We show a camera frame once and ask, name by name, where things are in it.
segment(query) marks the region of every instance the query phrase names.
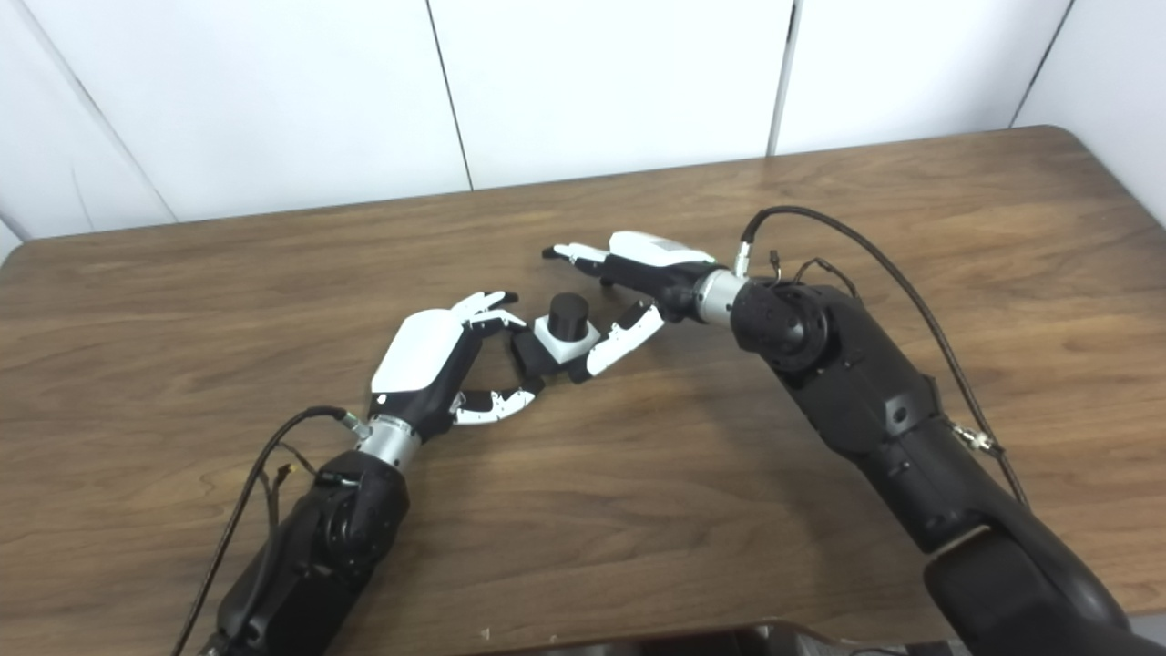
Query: white wall panel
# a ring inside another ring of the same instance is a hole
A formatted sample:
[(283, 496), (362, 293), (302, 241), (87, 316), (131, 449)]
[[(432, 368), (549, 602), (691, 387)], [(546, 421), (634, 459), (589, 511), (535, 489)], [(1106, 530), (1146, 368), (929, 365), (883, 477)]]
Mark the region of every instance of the white wall panel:
[(765, 154), (789, 0), (431, 0), (476, 188)]
[(180, 219), (468, 189), (424, 0), (29, 0)]
[(1077, 135), (1166, 223), (1166, 2), (1077, 0), (1017, 125)]
[(1009, 126), (1068, 0), (802, 0), (778, 153)]
[(33, 238), (171, 220), (22, 9), (0, 0), (0, 213)]

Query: black cable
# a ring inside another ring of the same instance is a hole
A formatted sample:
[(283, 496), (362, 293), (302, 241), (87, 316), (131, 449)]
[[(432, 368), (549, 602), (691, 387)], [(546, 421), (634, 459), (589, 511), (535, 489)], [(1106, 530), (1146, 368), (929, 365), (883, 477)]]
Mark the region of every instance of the black cable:
[(223, 536), (219, 538), (219, 543), (215, 548), (215, 553), (211, 556), (211, 564), (206, 569), (203, 583), (198, 586), (198, 592), (195, 594), (195, 601), (190, 605), (190, 613), (187, 615), (187, 620), (183, 622), (182, 629), (178, 632), (178, 640), (175, 641), (170, 656), (180, 656), (182, 650), (187, 647), (187, 641), (190, 639), (190, 632), (194, 630), (195, 621), (198, 620), (198, 614), (203, 609), (203, 604), (206, 602), (206, 594), (210, 592), (211, 583), (215, 581), (215, 574), (218, 573), (219, 565), (223, 564), (223, 556), (226, 555), (226, 548), (231, 544), (231, 538), (234, 536), (234, 529), (239, 525), (239, 520), (243, 517), (243, 510), (247, 507), (247, 499), (251, 498), (251, 491), (254, 489), (255, 481), (259, 480), (260, 473), (264, 471), (264, 465), (267, 464), (267, 458), (273, 451), (275, 451), (276, 445), (283, 440), (283, 436), (294, 429), (296, 424), (303, 422), (304, 419), (324, 416), (340, 422), (345, 418), (345, 416), (347, 416), (347, 411), (343, 408), (331, 405), (311, 407), (292, 419), (288, 419), (282, 426), (280, 426), (280, 430), (275, 431), (275, 435), (267, 440), (262, 451), (259, 452), (255, 464), (252, 465), (251, 472), (247, 474), (247, 479), (243, 484), (243, 492), (239, 494), (239, 500), (234, 505), (234, 510), (231, 512), (231, 517), (227, 519), (226, 527), (223, 528)]
[(316, 468), (311, 466), (311, 463), (309, 463), (302, 453), (300, 453), (300, 450), (287, 443), (280, 443), (280, 449), (292, 452), (292, 456), (300, 461), (300, 466), (303, 467), (304, 472), (311, 474), (312, 477), (317, 474)]
[(838, 268), (837, 266), (834, 266), (833, 263), (827, 261), (824, 258), (814, 258), (803, 261), (802, 264), (798, 268), (798, 273), (794, 274), (794, 283), (796, 284), (798, 282), (801, 282), (801, 276), (805, 275), (806, 270), (808, 270), (809, 267), (815, 263), (822, 267), (828, 273), (833, 273), (840, 280), (842, 280), (847, 284), (847, 289), (850, 291), (851, 296), (854, 296), (857, 299), (862, 299), (858, 296), (858, 287), (855, 287), (855, 282), (850, 280), (850, 276), (843, 273), (842, 269)]
[(996, 433), (992, 432), (991, 426), (988, 424), (988, 418), (984, 417), (984, 411), (979, 407), (979, 402), (976, 401), (975, 393), (971, 392), (971, 385), (968, 383), (968, 378), (963, 373), (963, 368), (960, 367), (960, 362), (955, 358), (955, 352), (951, 351), (951, 345), (948, 344), (947, 337), (943, 334), (942, 327), (940, 327), (939, 319), (932, 313), (930, 308), (923, 301), (923, 297), (919, 295), (915, 287), (907, 280), (907, 276), (899, 270), (899, 267), (891, 261), (891, 258), (883, 254), (883, 251), (878, 248), (870, 239), (863, 237), (854, 227), (850, 227), (841, 220), (824, 214), (817, 210), (812, 210), (809, 207), (803, 207), (799, 205), (775, 205), (772, 207), (766, 207), (752, 219), (745, 226), (745, 231), (740, 234), (740, 240), (745, 244), (752, 244), (753, 239), (757, 237), (757, 230), (765, 223), (765, 219), (778, 213), (795, 213), (812, 218), (819, 223), (823, 223), (835, 228), (836, 231), (845, 234), (851, 240), (857, 242), (859, 246), (866, 249), (887, 273), (891, 277), (899, 283), (899, 287), (907, 294), (911, 302), (915, 303), (915, 308), (919, 309), (919, 313), (922, 315), (923, 320), (927, 322), (927, 327), (932, 332), (932, 337), (935, 338), (935, 344), (939, 345), (940, 352), (943, 353), (943, 360), (948, 364), (948, 369), (951, 371), (951, 376), (955, 378), (956, 387), (960, 388), (960, 394), (963, 396), (964, 403), (968, 405), (968, 410), (971, 411), (971, 416), (976, 419), (976, 425), (983, 431), (985, 436), (991, 440), (993, 445), (998, 447), (998, 451), (993, 458), (1000, 466), (1000, 471), (1004, 473), (1004, 479), (1007, 481), (1009, 487), (1012, 488), (1012, 495), (1016, 496), (1017, 502), (1019, 502), (1025, 508), (1028, 507), (1028, 498), (1024, 494), (1024, 488), (1020, 486), (1020, 480), (1017, 478), (1016, 472), (1012, 470), (1012, 464), (1009, 461), (1009, 457), (1004, 451), (1004, 447), (999, 446), (999, 440), (996, 439)]
[(243, 605), (243, 615), (240, 616), (236, 634), (230, 639), (230, 644), (238, 644), (239, 640), (246, 636), (247, 626), (251, 625), (251, 618), (255, 614), (259, 600), (262, 599), (264, 593), (267, 592), (272, 574), (275, 571), (275, 563), (279, 558), (280, 549), (276, 541), (280, 528), (280, 486), (283, 485), (283, 480), (287, 479), (290, 472), (290, 465), (280, 467), (279, 472), (275, 474), (275, 482), (271, 486), (267, 485), (267, 474), (260, 473), (259, 475), (259, 480), (264, 484), (264, 493), (267, 498), (267, 543), (264, 545), (264, 557), (259, 562), (259, 572), (255, 574), (255, 584), (251, 586), (251, 593), (247, 594), (247, 601)]

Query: black cylinder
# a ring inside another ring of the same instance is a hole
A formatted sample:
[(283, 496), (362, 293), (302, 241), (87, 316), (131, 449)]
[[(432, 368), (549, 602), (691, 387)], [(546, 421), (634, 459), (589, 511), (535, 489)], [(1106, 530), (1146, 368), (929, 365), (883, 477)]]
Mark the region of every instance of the black cylinder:
[(555, 294), (550, 298), (550, 316), (547, 327), (550, 334), (561, 343), (577, 343), (586, 338), (586, 299), (571, 292)]

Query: wooden table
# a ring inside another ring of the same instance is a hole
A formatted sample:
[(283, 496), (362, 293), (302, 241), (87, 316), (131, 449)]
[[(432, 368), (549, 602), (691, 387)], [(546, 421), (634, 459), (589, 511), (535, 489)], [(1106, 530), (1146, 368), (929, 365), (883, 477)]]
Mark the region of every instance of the wooden table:
[[(606, 322), (632, 295), (540, 248), (637, 228), (728, 259), (778, 203), (838, 216), (900, 263), (1039, 515), (1129, 611), (1166, 608), (1166, 232), (1072, 135), (1028, 128), (23, 246), (0, 269), (0, 653), (168, 650), (259, 446), (305, 405), (363, 410), (408, 313), (506, 288), (533, 317), (573, 290)], [(850, 273), (968, 419), (857, 246), (794, 217), (766, 225), (771, 246)], [(504, 351), (487, 345), (473, 383), (511, 381)], [(289, 440), (316, 461), (351, 442), (328, 422)], [(760, 622), (950, 633), (890, 513), (709, 326), (668, 326), (584, 387), (456, 430), (408, 480), (398, 546), (333, 655)], [(254, 505), (192, 642), (264, 530)]]

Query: robotic arm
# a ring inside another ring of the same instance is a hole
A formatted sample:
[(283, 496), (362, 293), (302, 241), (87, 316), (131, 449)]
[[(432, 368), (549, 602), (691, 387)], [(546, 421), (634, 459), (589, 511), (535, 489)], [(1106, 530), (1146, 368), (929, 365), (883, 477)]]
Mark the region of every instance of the robotic arm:
[(561, 244), (543, 256), (649, 295), (670, 320), (721, 326), (760, 357), (826, 446), (858, 467), (921, 551), (939, 553), (927, 590), (972, 654), (1166, 655), (1129, 632), (1093, 572), (979, 467), (957, 438), (992, 445), (947, 418), (934, 381), (857, 298), (746, 277), (740, 262), (732, 271), (638, 232), (614, 233), (610, 251)]
[(204, 656), (318, 656), (339, 630), (409, 509), (405, 471), (417, 450), (456, 425), (499, 422), (542, 390), (462, 390), (482, 341), (526, 332), (500, 309), (506, 291), (477, 292), (401, 323), (373, 375), (368, 422), (344, 419), (354, 447), (315, 473), (311, 488), (224, 597)]

